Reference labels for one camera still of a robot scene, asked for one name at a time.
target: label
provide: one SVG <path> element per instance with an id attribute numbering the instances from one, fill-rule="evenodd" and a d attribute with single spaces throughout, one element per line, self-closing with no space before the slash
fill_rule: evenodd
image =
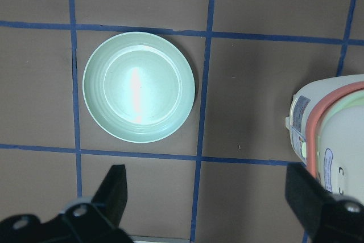
<path id="1" fill-rule="evenodd" d="M 293 109 L 292 126 L 297 129 L 299 133 L 302 132 L 303 113 L 305 112 L 305 109 L 310 101 L 310 99 L 300 96 L 297 100 L 295 108 Z"/>
<path id="2" fill-rule="evenodd" d="M 303 144 L 306 142 L 305 138 L 295 129 L 292 127 L 292 143 L 293 149 L 295 150 L 296 154 L 300 157 L 300 159 L 306 163 L 306 157 L 302 153 Z"/>
<path id="3" fill-rule="evenodd" d="M 324 178 L 325 178 L 325 188 L 326 190 L 332 193 L 332 186 L 331 186 L 331 164 L 333 159 L 333 154 L 331 149 L 327 148 L 325 152 L 325 159 L 324 159 Z"/>

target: screw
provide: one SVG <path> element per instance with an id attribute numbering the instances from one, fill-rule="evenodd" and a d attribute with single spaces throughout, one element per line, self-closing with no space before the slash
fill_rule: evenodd
<path id="1" fill-rule="evenodd" d="M 14 230 L 19 230 L 24 228 L 26 225 L 28 225 L 29 219 L 26 216 L 23 216 L 21 219 L 19 219 L 17 222 L 13 224 Z"/>
<path id="2" fill-rule="evenodd" d="M 73 211 L 74 217 L 80 217 L 87 213 L 87 207 L 85 205 L 79 206 L 77 209 Z"/>
<path id="3" fill-rule="evenodd" d="M 360 213 L 360 207 L 354 202 L 345 203 L 345 208 L 351 213 Z"/>

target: plate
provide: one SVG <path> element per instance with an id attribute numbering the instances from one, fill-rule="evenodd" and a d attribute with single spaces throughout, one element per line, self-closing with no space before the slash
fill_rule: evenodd
<path id="1" fill-rule="evenodd" d="M 94 120 L 109 134 L 136 143 L 174 133 L 195 97 L 183 54 L 145 32 L 126 32 L 103 42 L 88 60 L 82 89 Z"/>

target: blue tape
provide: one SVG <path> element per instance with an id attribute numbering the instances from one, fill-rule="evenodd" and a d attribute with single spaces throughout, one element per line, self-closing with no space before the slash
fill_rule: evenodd
<path id="1" fill-rule="evenodd" d="M 307 243 L 307 241 L 308 241 L 308 234 L 307 234 L 307 232 L 304 232 L 303 238 L 302 238 L 302 243 Z"/>
<path id="2" fill-rule="evenodd" d="M 81 153 L 76 151 L 76 182 L 77 182 L 77 197 L 82 196 L 82 160 Z"/>
<path id="3" fill-rule="evenodd" d="M 240 164 L 257 164 L 257 165 L 271 165 L 271 166 L 287 166 L 290 163 L 284 160 L 265 160 L 265 159 L 237 159 L 237 158 L 216 158 L 211 156 L 203 156 L 203 162 L 218 162 L 218 163 L 240 163 Z"/>
<path id="4" fill-rule="evenodd" d="M 1 27 L 9 28 L 36 28 L 41 30 L 70 30 L 70 24 L 52 24 L 52 23 L 28 23 L 28 22 L 12 22 L 0 20 Z"/>
<path id="5" fill-rule="evenodd" d="M 209 0 L 208 16 L 206 23 L 204 73 L 202 76 L 202 88 L 201 88 L 200 122 L 198 127 L 197 159 L 195 167 L 195 182 L 193 187 L 190 242 L 194 242 L 196 237 L 198 192 L 200 190 L 202 146 L 204 143 L 206 100 L 207 100 L 207 87 L 209 78 L 209 64 L 210 64 L 214 7 L 215 7 L 215 0 Z"/>
<path id="6" fill-rule="evenodd" d="M 78 79 L 77 79 L 77 30 L 75 0 L 69 2 L 69 21 L 71 23 L 71 46 L 72 46 L 72 83 L 73 83 L 73 123 L 75 125 L 75 147 L 76 147 L 76 182 L 77 196 L 82 196 L 82 169 L 81 169 L 81 141 L 80 141 L 80 115 L 78 109 Z"/>
<path id="7" fill-rule="evenodd" d="M 99 25 L 99 24 L 76 24 L 76 28 L 79 31 L 117 31 L 117 32 L 142 31 L 158 35 L 184 35 L 184 36 L 200 36 L 200 37 L 206 36 L 206 31 L 193 31 L 193 30 L 175 31 L 170 28 L 111 26 L 111 25 Z"/>
<path id="8" fill-rule="evenodd" d="M 341 47 L 336 76 L 341 76 L 342 71 L 344 70 L 344 61 L 345 61 L 345 57 L 346 57 L 346 51 L 348 50 L 349 37 L 350 37 L 350 32 L 351 32 L 351 24 L 353 22 L 353 15 L 354 15 L 356 3 L 357 3 L 357 0 L 350 0 L 349 12 L 348 12 L 348 17 L 346 19 L 346 26 L 345 26 L 345 32 L 344 32 L 344 38 L 343 38 L 343 45 Z"/>
<path id="9" fill-rule="evenodd" d="M 196 160 L 196 156 L 190 156 L 190 155 L 136 153 L 136 152 L 121 152 L 121 151 L 100 151 L 100 150 L 91 150 L 91 149 L 81 149 L 81 153 L 85 154 L 85 155 L 125 156 L 125 157 L 129 157 L 129 158 Z"/>
<path id="10" fill-rule="evenodd" d="M 0 144 L 0 149 L 19 149 L 28 151 L 41 151 L 41 152 L 56 152 L 56 153 L 75 153 L 74 148 L 59 148 L 59 147 L 49 147 L 49 146 L 31 146 L 31 145 L 7 145 Z"/>
<path id="11" fill-rule="evenodd" d="M 358 39 L 349 39 L 348 45 L 353 46 L 364 46 L 364 40 L 358 40 Z"/>
<path id="12" fill-rule="evenodd" d="M 281 41 L 281 42 L 302 42 L 302 43 L 317 43 L 317 44 L 342 44 L 341 39 L 335 38 L 320 38 L 310 36 L 293 36 L 293 35 L 273 35 L 273 34 L 242 34 L 235 32 L 213 32 L 214 38 L 230 38 L 230 39 L 246 39 L 246 40 L 266 40 L 266 41 Z"/>

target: white appliance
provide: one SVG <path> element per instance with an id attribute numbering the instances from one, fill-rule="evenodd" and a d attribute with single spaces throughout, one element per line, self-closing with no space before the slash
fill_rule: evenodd
<path id="1" fill-rule="evenodd" d="M 286 128 L 295 153 L 324 188 L 364 203 L 364 75 L 301 88 Z"/>

